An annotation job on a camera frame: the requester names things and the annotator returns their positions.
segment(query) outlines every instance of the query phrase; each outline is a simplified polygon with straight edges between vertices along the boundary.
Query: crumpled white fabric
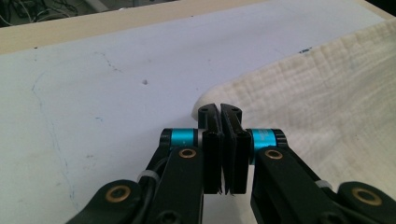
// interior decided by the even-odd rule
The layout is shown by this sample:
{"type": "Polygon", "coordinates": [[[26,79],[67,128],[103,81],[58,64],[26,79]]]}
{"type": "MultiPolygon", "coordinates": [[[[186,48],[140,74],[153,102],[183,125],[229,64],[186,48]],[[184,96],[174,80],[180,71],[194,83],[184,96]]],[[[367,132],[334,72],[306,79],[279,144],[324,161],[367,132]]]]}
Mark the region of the crumpled white fabric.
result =
{"type": "Polygon", "coordinates": [[[244,128],[281,129],[334,190],[356,180],[396,199],[396,20],[218,85],[193,116],[210,103],[241,108],[244,128]]]}

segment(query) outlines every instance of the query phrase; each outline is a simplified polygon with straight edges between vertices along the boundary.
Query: blue ring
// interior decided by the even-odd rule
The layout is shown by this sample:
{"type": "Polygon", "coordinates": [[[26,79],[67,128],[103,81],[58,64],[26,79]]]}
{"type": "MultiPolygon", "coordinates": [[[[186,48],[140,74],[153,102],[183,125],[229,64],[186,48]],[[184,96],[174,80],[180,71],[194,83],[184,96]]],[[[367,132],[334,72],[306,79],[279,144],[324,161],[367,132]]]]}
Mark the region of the blue ring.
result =
{"type": "Polygon", "coordinates": [[[193,147],[194,129],[173,129],[171,137],[172,147],[193,147]]]}
{"type": "Polygon", "coordinates": [[[253,137],[253,156],[250,164],[254,165],[257,152],[263,147],[276,147],[276,137],[272,129],[251,129],[253,137]]]}

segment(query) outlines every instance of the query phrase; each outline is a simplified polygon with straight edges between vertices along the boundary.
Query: black plastic part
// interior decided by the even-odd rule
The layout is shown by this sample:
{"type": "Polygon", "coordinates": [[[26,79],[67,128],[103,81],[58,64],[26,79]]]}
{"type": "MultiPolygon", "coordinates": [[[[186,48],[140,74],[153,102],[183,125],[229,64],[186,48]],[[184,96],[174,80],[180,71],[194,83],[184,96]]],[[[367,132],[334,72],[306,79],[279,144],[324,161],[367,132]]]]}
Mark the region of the black plastic part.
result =
{"type": "Polygon", "coordinates": [[[146,170],[152,170],[154,166],[163,158],[168,157],[169,148],[171,147],[172,129],[163,129],[160,137],[160,144],[154,152],[146,170]]]}
{"type": "Polygon", "coordinates": [[[198,129],[194,129],[194,140],[193,144],[195,147],[198,147],[198,129]]]}
{"type": "Polygon", "coordinates": [[[204,192],[221,193],[221,151],[223,132],[221,118],[215,104],[204,105],[198,109],[198,129],[202,133],[202,149],[205,154],[204,192]]]}
{"type": "Polygon", "coordinates": [[[361,182],[340,185],[337,194],[344,205],[379,223],[396,222],[396,202],[386,193],[361,182]]]}
{"type": "MultiPolygon", "coordinates": [[[[114,190],[113,197],[125,192],[114,190]]],[[[101,187],[85,208],[75,217],[70,219],[67,224],[121,224],[131,221],[133,215],[141,203],[141,188],[134,181],[117,180],[101,187]],[[122,186],[130,190],[129,196],[121,202],[110,202],[106,195],[115,187],[122,186]]]]}
{"type": "Polygon", "coordinates": [[[286,135],[280,129],[272,129],[276,139],[277,147],[289,147],[288,139],[286,139],[286,135]]]}
{"type": "Polygon", "coordinates": [[[242,110],[233,105],[221,105],[224,131],[223,172],[225,193],[243,194],[247,191],[251,135],[241,126],[242,110]]]}
{"type": "Polygon", "coordinates": [[[148,213],[147,223],[201,223],[203,170],[204,155],[201,149],[174,148],[148,213]]]}
{"type": "Polygon", "coordinates": [[[280,147],[258,152],[250,204],[258,223],[348,223],[289,150],[280,147]]]}

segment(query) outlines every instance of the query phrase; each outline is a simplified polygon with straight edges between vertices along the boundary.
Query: black cable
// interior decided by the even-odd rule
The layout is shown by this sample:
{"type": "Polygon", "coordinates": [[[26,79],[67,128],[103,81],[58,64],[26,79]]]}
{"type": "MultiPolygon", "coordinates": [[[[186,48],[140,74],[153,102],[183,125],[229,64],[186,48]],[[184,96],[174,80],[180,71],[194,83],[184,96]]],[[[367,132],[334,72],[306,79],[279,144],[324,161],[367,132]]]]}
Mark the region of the black cable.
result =
{"type": "Polygon", "coordinates": [[[54,7],[47,7],[47,9],[42,10],[42,11],[38,12],[37,15],[35,15],[35,17],[33,18],[33,22],[37,22],[37,21],[42,20],[42,19],[40,19],[41,14],[43,14],[43,15],[48,15],[48,17],[49,17],[50,20],[57,20],[57,19],[63,19],[63,18],[69,18],[69,17],[70,17],[67,13],[65,13],[65,12],[63,12],[63,11],[61,11],[61,10],[59,10],[59,9],[56,9],[56,8],[54,8],[54,7]],[[49,13],[44,13],[44,11],[50,12],[51,10],[52,10],[52,11],[55,11],[55,12],[58,12],[59,14],[62,14],[63,17],[59,17],[59,18],[50,18],[51,15],[48,15],[49,13]]]}
{"type": "Polygon", "coordinates": [[[67,10],[74,12],[75,16],[78,16],[78,10],[75,6],[70,5],[67,0],[61,0],[61,1],[57,1],[57,0],[52,0],[54,3],[59,4],[63,7],[66,7],[67,10]]]}
{"type": "MultiPolygon", "coordinates": [[[[163,158],[158,161],[152,171],[157,173],[159,176],[162,176],[163,169],[168,162],[168,158],[163,158]]],[[[147,218],[149,207],[151,206],[152,200],[154,199],[155,193],[157,191],[157,183],[152,177],[143,176],[139,180],[139,185],[142,187],[143,193],[143,205],[140,210],[137,212],[137,215],[134,216],[134,220],[132,224],[140,224],[144,223],[147,218]]]]}
{"type": "Polygon", "coordinates": [[[3,26],[8,26],[8,24],[6,24],[7,22],[7,15],[6,15],[6,5],[3,2],[3,0],[0,0],[0,16],[1,16],[1,20],[0,20],[0,27],[3,26]]]}
{"type": "Polygon", "coordinates": [[[11,23],[11,0],[8,1],[6,20],[8,21],[8,23],[11,23]]]}

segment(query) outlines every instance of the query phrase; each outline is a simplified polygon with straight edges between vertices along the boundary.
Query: cable tie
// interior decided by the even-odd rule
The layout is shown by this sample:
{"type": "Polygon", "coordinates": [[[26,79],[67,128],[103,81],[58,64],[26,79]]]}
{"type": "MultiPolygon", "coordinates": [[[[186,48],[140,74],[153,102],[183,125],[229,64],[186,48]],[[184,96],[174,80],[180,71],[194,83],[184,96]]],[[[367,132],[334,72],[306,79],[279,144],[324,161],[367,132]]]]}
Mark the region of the cable tie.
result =
{"type": "Polygon", "coordinates": [[[140,173],[140,175],[137,177],[137,182],[139,182],[140,178],[142,178],[143,176],[147,176],[147,177],[153,178],[155,180],[156,185],[157,186],[160,185],[160,177],[154,171],[152,171],[152,170],[142,171],[142,173],[140,173]]]}
{"type": "Polygon", "coordinates": [[[318,185],[320,189],[329,188],[332,189],[332,185],[326,180],[317,180],[315,183],[318,185]]]}

